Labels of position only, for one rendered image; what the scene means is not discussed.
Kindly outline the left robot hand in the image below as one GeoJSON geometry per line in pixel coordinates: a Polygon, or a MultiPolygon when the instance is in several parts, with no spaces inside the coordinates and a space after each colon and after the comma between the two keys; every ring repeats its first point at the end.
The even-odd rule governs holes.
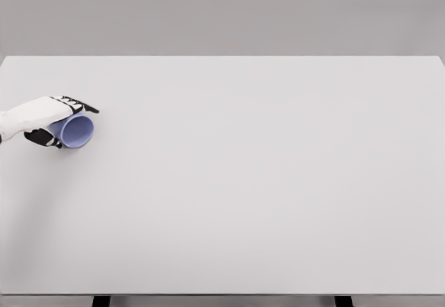
{"type": "Polygon", "coordinates": [[[42,147],[58,149],[63,145],[48,130],[48,125],[77,113],[99,113],[95,107],[65,95],[39,97],[5,111],[15,118],[17,134],[42,147]]]}

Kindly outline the lavender blue cup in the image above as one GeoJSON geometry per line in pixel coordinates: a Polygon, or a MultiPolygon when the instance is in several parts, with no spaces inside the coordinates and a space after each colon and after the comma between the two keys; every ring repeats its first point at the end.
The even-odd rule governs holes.
{"type": "Polygon", "coordinates": [[[77,113],[48,125],[48,130],[67,148],[76,149],[88,143],[93,136],[93,121],[83,113],[77,113]]]}

